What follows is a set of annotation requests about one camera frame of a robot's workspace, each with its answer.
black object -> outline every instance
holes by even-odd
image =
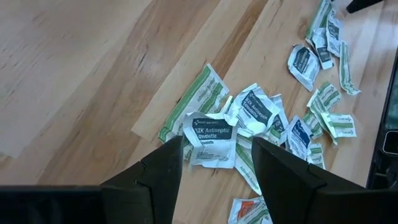
[[[349,13],[354,13],[381,1],[383,0],[353,0],[346,9]]]
[[[398,51],[374,146],[366,188],[396,188],[398,180]]]
[[[0,223],[171,223],[182,137],[100,186],[0,187]]]
[[[397,223],[398,191],[368,190],[261,138],[252,158],[274,223]]]

black tray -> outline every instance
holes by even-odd
[[[391,129],[392,126],[389,124],[393,121],[388,114],[389,106],[397,104],[397,93],[394,93],[394,91],[398,91],[398,78],[396,79],[398,72],[397,64],[398,50],[374,146],[372,163],[366,184],[368,189],[392,188],[392,180],[398,179],[398,129]]]

wood grain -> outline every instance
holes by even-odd
[[[99,184],[159,145],[157,133],[204,64],[231,90],[282,94],[289,119],[312,93],[287,70],[319,0],[33,0],[0,2],[0,184]],[[324,136],[326,168],[366,183],[392,64],[398,2],[355,14],[336,0],[362,93],[333,109],[357,138]],[[336,65],[321,71],[336,87]],[[184,166],[175,223],[226,223],[232,199],[255,197],[236,170]]]

wooden surface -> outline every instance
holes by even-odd
[[[334,108],[358,138],[323,138],[328,170],[365,185],[398,46],[398,2],[355,14],[336,0],[362,93]],[[287,70],[318,0],[32,0],[0,2],[1,184],[98,184],[158,145],[157,132],[204,64],[231,94],[257,82],[289,119],[308,92]],[[315,87],[338,84],[338,63]],[[184,169],[175,223],[226,223],[255,196],[234,170]]]

pile of wrappers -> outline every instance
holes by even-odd
[[[329,0],[323,0],[306,34],[305,39],[310,46],[298,44],[293,47],[288,68],[308,91],[313,91],[321,69],[334,66],[334,55],[340,58],[342,89],[349,95],[360,92],[351,81],[348,45],[341,40],[341,26]],[[208,64],[167,118],[159,139],[166,142],[177,135],[185,136],[184,158],[191,167],[235,168],[253,191],[262,195],[251,157],[252,138],[264,138],[325,169],[322,145],[312,143],[312,140],[324,132],[336,145],[338,138],[356,137],[351,115],[330,112],[340,100],[341,93],[331,83],[325,82],[313,92],[303,118],[294,116],[289,122],[282,95],[268,97],[254,83],[233,98]],[[262,197],[234,199],[228,223],[269,222],[271,217]]]

